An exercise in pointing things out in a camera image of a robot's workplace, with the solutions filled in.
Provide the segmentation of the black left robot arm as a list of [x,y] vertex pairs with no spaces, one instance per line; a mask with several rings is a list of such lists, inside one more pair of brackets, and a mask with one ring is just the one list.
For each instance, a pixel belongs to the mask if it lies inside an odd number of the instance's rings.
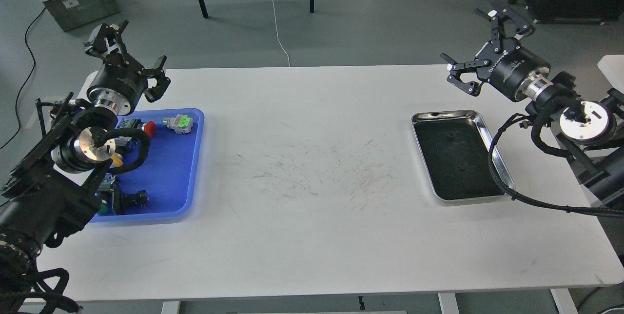
[[118,127],[120,116],[133,113],[141,96],[159,100],[170,85],[165,56],[146,68],[122,40],[128,25],[105,23],[85,43],[85,53],[102,61],[86,98],[46,103],[51,128],[11,171],[2,186],[1,312],[17,314],[28,298],[43,300],[43,314],[56,309],[81,311],[64,295],[68,271],[39,271],[44,247],[56,248],[84,229],[100,210],[96,192],[107,174],[139,168],[149,154],[151,134]]

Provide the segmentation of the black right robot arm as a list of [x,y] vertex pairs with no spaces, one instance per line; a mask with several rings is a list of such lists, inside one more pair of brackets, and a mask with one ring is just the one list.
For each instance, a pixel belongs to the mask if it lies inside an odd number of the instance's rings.
[[[516,113],[497,130],[487,145],[487,164],[493,181],[512,200],[566,213],[622,218],[623,203],[623,94],[612,88],[600,101],[584,100],[575,92],[575,77],[560,72],[548,79],[550,64],[521,45],[535,32],[533,24],[506,6],[501,10],[475,12],[490,24],[490,40],[471,61],[459,63],[448,54],[448,83],[477,97],[489,84],[508,100],[529,99],[526,114]],[[495,168],[493,154],[502,134],[513,124],[530,127],[533,145],[549,156],[578,161],[583,167],[580,185],[602,207],[561,206],[535,200],[507,185]]]

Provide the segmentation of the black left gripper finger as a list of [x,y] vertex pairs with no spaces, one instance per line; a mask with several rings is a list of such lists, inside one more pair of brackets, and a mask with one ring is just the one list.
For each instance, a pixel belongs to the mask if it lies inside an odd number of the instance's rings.
[[84,43],[85,54],[100,59],[102,65],[129,67],[130,56],[122,40],[128,24],[128,20],[123,20],[118,24],[102,23],[96,27]]
[[166,76],[164,65],[167,60],[167,56],[160,56],[156,59],[155,65],[151,69],[143,69],[142,76],[146,80],[155,80],[154,86],[148,87],[143,94],[149,103],[160,100],[169,88],[171,80]]

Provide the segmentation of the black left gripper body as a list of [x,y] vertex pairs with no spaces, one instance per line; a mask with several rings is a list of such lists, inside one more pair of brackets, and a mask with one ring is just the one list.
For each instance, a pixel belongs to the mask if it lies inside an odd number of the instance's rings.
[[138,72],[104,63],[86,94],[93,104],[100,99],[113,101],[118,116],[128,116],[136,109],[147,86],[147,78]]

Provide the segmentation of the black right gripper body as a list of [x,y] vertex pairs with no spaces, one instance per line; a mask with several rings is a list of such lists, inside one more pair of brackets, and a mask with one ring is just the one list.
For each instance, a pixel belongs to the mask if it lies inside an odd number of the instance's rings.
[[494,45],[487,42],[475,55],[475,60],[489,61],[487,66],[477,70],[477,77],[487,80],[511,101],[522,101],[527,97],[521,92],[521,85],[530,73],[540,72],[547,76],[550,72],[550,63],[522,47],[516,38],[502,39],[501,53],[494,50]]

